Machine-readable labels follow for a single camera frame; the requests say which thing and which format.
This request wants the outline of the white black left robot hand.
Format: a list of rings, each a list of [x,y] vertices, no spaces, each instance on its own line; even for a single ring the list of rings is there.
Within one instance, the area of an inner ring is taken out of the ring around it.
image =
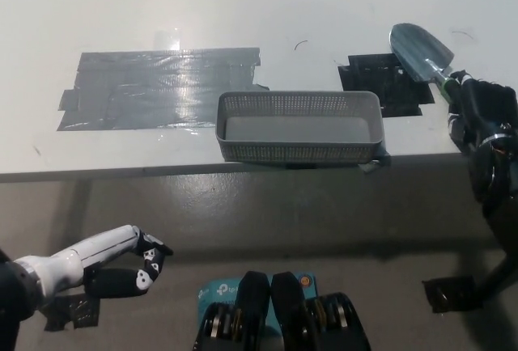
[[[138,270],[102,269],[132,252],[144,259]],[[145,294],[160,275],[173,250],[137,226],[124,225],[83,239],[51,256],[14,260],[34,281],[36,308],[51,303],[58,293],[84,286],[94,298],[128,298]]]

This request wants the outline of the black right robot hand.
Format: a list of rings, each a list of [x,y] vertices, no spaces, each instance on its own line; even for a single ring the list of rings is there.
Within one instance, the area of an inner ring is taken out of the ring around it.
[[[449,135],[461,151],[475,150],[492,141],[517,142],[514,89],[473,78],[464,70],[450,74],[444,88],[451,98]]]

